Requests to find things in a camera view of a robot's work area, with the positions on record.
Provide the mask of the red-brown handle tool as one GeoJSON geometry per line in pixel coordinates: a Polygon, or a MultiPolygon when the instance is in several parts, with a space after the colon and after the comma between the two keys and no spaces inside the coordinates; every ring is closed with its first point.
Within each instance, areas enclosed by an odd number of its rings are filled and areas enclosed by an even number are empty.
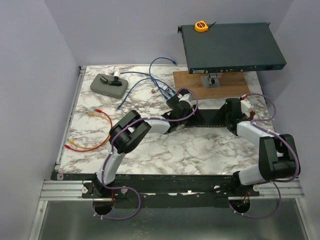
{"type": "Polygon", "coordinates": [[[249,113],[249,116],[247,115],[244,115],[244,118],[247,120],[247,121],[252,121],[254,119],[254,116],[255,116],[256,112],[254,110],[252,110],[250,113],[249,113]]]}

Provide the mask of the black TP-Link network switch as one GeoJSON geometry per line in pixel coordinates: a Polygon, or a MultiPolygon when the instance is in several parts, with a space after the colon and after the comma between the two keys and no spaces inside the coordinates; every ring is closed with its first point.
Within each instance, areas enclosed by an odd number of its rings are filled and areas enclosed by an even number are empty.
{"type": "Polygon", "coordinates": [[[192,124],[199,128],[226,127],[225,111],[221,109],[198,109],[192,124]]]}

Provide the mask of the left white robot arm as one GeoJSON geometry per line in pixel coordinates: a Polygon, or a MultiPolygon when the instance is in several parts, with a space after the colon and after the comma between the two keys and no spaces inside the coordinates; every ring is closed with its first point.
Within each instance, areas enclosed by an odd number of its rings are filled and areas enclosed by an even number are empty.
{"type": "Polygon", "coordinates": [[[169,112],[168,116],[142,117],[137,111],[132,110],[123,117],[110,130],[110,150],[101,168],[95,173],[92,181],[92,191],[104,198],[110,194],[111,185],[115,180],[116,172],[126,156],[132,152],[148,133],[169,134],[177,129],[198,109],[199,101],[191,104],[192,96],[178,94],[173,97],[177,105],[169,112]]]}

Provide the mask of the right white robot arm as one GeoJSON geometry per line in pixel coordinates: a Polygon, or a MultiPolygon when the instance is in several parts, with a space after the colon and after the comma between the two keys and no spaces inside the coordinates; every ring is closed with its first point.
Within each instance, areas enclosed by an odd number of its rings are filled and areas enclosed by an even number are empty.
{"type": "Polygon", "coordinates": [[[258,147],[258,164],[233,173],[230,191],[236,196],[243,195],[251,185],[290,182],[301,172],[293,136],[266,130],[253,119],[245,118],[242,103],[241,98],[225,100],[226,128],[258,147]]]}

